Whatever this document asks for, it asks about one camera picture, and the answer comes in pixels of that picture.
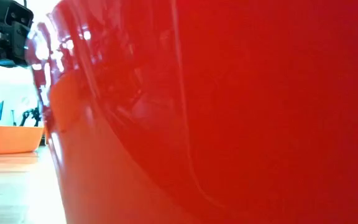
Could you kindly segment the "orange mini bowl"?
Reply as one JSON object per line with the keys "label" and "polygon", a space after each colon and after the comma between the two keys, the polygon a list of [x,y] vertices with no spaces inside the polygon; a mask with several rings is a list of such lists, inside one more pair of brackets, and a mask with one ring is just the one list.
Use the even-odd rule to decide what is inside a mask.
{"label": "orange mini bowl", "polygon": [[32,152],[38,148],[43,133],[40,127],[0,126],[0,154]]}

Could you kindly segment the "red mini bowl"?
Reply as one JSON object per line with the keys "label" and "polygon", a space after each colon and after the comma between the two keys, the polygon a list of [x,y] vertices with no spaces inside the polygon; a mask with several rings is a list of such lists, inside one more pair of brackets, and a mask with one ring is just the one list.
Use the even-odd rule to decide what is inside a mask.
{"label": "red mini bowl", "polygon": [[67,224],[358,224],[358,0],[43,0]]}

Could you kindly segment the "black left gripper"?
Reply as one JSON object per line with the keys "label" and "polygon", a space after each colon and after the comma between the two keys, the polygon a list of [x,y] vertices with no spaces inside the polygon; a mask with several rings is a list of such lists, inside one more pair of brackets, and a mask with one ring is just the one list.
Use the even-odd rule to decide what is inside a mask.
{"label": "black left gripper", "polygon": [[0,66],[25,67],[25,43],[34,13],[27,0],[0,0]]}

